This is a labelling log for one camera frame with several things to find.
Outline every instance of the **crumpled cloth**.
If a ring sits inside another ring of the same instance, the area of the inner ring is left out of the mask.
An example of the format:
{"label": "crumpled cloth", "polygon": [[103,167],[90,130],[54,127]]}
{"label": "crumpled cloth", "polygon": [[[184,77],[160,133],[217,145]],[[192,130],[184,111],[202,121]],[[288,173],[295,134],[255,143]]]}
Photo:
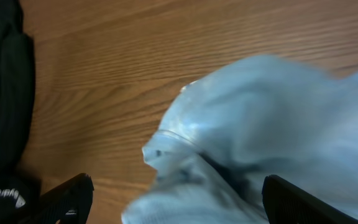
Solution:
{"label": "crumpled cloth", "polygon": [[143,153],[158,174],[126,224],[268,223],[271,174],[358,219],[358,73],[240,60],[179,94]]}

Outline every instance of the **wooden surface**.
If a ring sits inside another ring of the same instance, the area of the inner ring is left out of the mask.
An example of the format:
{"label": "wooden surface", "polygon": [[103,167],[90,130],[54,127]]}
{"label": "wooden surface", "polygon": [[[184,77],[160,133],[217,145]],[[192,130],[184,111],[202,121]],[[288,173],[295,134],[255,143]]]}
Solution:
{"label": "wooden surface", "polygon": [[338,77],[358,70],[358,0],[21,3],[37,67],[21,166],[43,179],[43,191],[89,173],[88,223],[120,223],[126,204],[147,190],[154,172],[141,147],[183,85],[264,53]]}

